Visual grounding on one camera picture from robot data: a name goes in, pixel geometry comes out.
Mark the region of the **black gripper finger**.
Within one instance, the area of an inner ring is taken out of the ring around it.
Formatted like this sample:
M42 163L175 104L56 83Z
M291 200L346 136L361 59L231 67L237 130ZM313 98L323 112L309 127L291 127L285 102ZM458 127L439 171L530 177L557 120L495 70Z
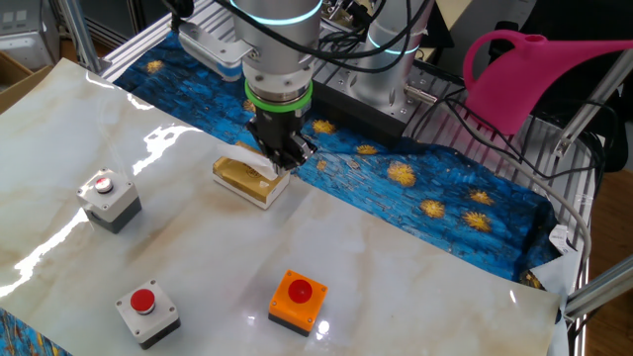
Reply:
M280 166L285 170L305 164L317 151L317 147L300 133L291 133L282 143Z
M270 128L258 121L249 121L246 124L247 129L254 137L262 154L271 162L274 172L280 171L279 157L276 150L277 139Z

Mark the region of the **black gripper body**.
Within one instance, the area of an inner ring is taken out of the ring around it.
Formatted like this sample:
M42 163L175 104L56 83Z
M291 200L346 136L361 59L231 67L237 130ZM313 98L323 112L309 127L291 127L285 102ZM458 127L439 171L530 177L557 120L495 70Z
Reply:
M307 121L309 107L284 113L256 108L254 118L254 139L260 146L283 146L293 136L300 143L309 141L301 134Z

